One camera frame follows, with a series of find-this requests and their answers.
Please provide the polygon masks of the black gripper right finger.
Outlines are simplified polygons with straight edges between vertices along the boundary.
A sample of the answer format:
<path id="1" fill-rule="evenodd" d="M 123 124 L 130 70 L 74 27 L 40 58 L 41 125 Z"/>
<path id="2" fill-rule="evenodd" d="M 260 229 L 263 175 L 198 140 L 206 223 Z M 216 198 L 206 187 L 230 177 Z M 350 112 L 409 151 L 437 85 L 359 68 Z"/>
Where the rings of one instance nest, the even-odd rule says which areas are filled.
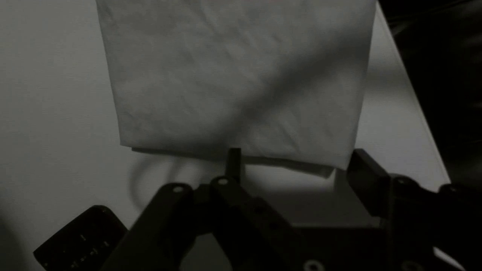
<path id="1" fill-rule="evenodd" d="M 373 217 L 386 216 L 391 175 L 365 149 L 353 152 L 347 181 Z"/>

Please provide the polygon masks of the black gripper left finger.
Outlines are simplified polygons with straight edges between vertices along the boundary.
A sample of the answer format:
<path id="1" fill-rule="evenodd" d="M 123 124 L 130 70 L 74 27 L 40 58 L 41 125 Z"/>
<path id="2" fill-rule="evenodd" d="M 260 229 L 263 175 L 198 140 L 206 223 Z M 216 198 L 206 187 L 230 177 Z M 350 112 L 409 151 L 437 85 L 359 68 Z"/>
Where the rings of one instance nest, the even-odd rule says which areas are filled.
<path id="1" fill-rule="evenodd" d="M 242 181 L 242 151 L 239 148 L 228 152 L 225 175 L 236 183 Z"/>

